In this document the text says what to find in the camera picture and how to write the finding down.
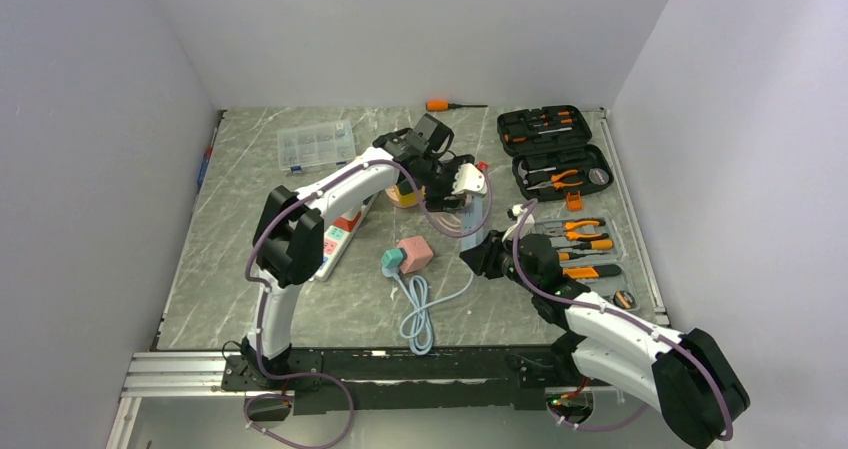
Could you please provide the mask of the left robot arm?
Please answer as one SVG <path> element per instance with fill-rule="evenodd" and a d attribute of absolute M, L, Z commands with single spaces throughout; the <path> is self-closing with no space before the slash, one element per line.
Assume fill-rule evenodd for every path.
<path fill-rule="evenodd" d="M 453 138 L 451 128 L 426 114 L 412 128 L 378 136 L 351 163 L 318 182 L 269 193 L 245 268 L 259 297 L 242 353 L 258 386 L 275 388 L 290 371 L 294 310 L 303 284 L 323 263 L 324 232 L 331 223 L 401 182 L 410 184 L 427 218 L 461 211 L 470 196 L 492 201 L 488 173 L 474 156 L 445 156 Z"/>

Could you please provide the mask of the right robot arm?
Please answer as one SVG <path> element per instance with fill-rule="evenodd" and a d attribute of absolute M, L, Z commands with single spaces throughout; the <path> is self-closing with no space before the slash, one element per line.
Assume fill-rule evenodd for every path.
<path fill-rule="evenodd" d="M 659 412 L 692 448 L 732 435 L 750 397 L 716 340 L 649 323 L 567 274 L 550 239 L 527 234 L 507 240 L 492 231 L 460 254 L 477 276 L 507 278 L 527 290 L 537 314 L 563 329 L 552 345 L 551 370 L 574 384 L 599 379 Z"/>

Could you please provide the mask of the white long power strip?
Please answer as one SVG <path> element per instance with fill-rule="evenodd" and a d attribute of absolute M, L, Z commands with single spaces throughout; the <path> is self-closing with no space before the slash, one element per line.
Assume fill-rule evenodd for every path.
<path fill-rule="evenodd" d="M 361 221 L 353 233 L 348 233 L 343 231 L 333 225 L 333 223 L 325 230 L 324 232 L 324 245 L 323 245 L 323 260 L 319 269 L 316 271 L 313 280 L 326 281 L 336 265 L 340 261 L 343 256 L 345 250 L 349 246 L 350 242 L 353 239 L 355 232 L 361 226 L 364 217 L 369 212 L 375 196 L 369 196 L 362 201 L 362 203 L 358 207 L 354 207 L 353 209 L 345 212 L 355 212 L 361 210 L 363 212 L 363 216 Z"/>

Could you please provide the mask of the pink cube socket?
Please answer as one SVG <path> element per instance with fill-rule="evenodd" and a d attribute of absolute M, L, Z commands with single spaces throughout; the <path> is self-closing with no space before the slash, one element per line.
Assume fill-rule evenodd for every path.
<path fill-rule="evenodd" d="M 403 274 L 424 269 L 434 257 L 432 248 L 421 235 L 401 239 L 397 248 L 404 254 L 399 266 L 400 272 Z"/>

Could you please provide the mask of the red cube adapter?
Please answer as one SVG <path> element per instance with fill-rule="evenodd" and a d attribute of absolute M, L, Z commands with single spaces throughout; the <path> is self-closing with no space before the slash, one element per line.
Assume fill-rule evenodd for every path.
<path fill-rule="evenodd" d="M 333 225 L 343 231 L 353 233 L 358 227 L 362 216 L 363 212 L 361 210 L 355 212 L 348 212 L 336 219 L 333 222 Z"/>

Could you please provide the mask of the black tool case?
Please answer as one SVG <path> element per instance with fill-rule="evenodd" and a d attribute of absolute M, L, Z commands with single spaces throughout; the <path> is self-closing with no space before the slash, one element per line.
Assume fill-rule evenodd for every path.
<path fill-rule="evenodd" d="M 542 106 L 501 114 L 496 130 L 520 193 L 540 202 L 588 196 L 606 190 L 614 173 L 602 150 L 591 143 L 592 130 L 573 105 Z M 566 170 L 580 171 L 584 183 L 577 187 L 528 191 Z"/>

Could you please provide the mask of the light blue power strip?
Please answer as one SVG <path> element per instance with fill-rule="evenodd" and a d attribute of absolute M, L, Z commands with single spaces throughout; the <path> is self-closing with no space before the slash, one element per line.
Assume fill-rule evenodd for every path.
<path fill-rule="evenodd" d="M 461 252 L 472 249 L 483 241 L 486 204 L 487 197 L 473 195 L 463 209 L 460 233 L 464 234 L 464 237 L 460 239 Z"/>

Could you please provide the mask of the grey tool case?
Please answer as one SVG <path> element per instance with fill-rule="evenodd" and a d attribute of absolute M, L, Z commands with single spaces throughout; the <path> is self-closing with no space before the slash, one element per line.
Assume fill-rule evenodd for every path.
<path fill-rule="evenodd" d="M 604 218 L 572 218 L 537 220 L 533 234 L 548 236 L 559 254 L 561 266 L 594 266 L 616 264 L 623 275 L 614 278 L 576 280 L 586 284 L 607 302 L 619 309 L 636 313 L 641 304 L 623 266 L 623 247 L 616 242 L 616 232 Z"/>

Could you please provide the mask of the teal cube adapter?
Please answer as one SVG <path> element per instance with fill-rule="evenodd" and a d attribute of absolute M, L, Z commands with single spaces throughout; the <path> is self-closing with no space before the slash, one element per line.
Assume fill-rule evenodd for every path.
<path fill-rule="evenodd" d="M 408 256 L 403 248 L 395 247 L 385 251 L 380 259 L 383 269 L 402 272 Z"/>

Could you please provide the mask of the light blue round plug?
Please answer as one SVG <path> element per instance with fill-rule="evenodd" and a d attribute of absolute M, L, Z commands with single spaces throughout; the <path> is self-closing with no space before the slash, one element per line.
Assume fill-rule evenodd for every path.
<path fill-rule="evenodd" d="M 381 271 L 386 278 L 393 279 L 396 281 L 399 281 L 401 279 L 398 267 L 382 267 Z"/>

